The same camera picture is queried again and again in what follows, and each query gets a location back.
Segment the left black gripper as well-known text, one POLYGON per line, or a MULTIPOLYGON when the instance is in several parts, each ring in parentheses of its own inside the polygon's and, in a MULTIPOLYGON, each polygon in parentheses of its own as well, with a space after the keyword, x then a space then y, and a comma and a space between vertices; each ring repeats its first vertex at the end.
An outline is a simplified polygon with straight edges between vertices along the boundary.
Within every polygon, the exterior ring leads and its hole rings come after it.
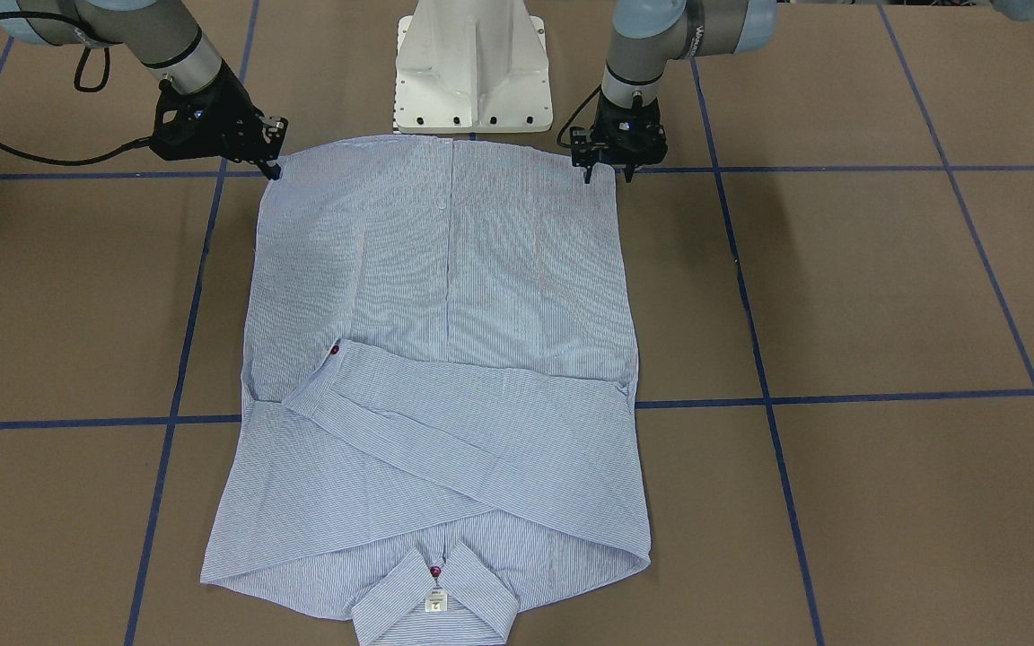
POLYGON ((607 164, 624 170, 625 183, 632 183, 637 168, 661 163, 668 154, 660 102, 644 105, 634 97, 631 106, 621 107, 604 98, 596 87, 569 118, 570 123, 583 107, 598 102, 590 127, 569 127, 569 153, 572 165, 583 168, 585 185, 591 184, 595 165, 607 164))

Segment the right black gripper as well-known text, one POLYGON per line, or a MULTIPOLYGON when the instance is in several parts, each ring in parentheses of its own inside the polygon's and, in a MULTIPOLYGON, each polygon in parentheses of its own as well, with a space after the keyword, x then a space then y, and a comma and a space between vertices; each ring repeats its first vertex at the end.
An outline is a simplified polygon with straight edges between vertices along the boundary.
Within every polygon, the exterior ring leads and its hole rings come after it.
POLYGON ((149 150, 161 159, 223 158, 258 164, 270 181, 282 178, 282 165, 276 159, 288 121, 264 115, 226 63, 196 92, 180 93, 168 79, 159 82, 159 90, 149 150))

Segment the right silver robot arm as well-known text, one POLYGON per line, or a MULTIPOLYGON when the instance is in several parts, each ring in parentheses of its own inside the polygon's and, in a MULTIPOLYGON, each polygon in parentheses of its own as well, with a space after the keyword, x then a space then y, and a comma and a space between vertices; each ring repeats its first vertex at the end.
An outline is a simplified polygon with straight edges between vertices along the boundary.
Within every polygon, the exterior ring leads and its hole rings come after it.
POLYGON ((153 132, 165 161, 222 158, 277 180, 287 119, 266 116, 181 1, 0 1, 0 26, 51 48, 126 47, 159 86, 153 132))

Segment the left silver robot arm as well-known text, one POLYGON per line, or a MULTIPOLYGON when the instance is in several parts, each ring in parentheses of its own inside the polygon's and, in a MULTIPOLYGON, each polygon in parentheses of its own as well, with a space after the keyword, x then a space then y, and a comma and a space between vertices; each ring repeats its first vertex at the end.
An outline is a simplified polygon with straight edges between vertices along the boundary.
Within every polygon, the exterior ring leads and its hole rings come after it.
POLYGON ((624 171, 629 181, 664 160, 658 87, 669 62, 758 50, 771 40, 776 22, 776 1, 619 1, 603 76, 583 100, 596 105, 592 123, 566 122, 557 135, 585 183, 600 164, 624 171))

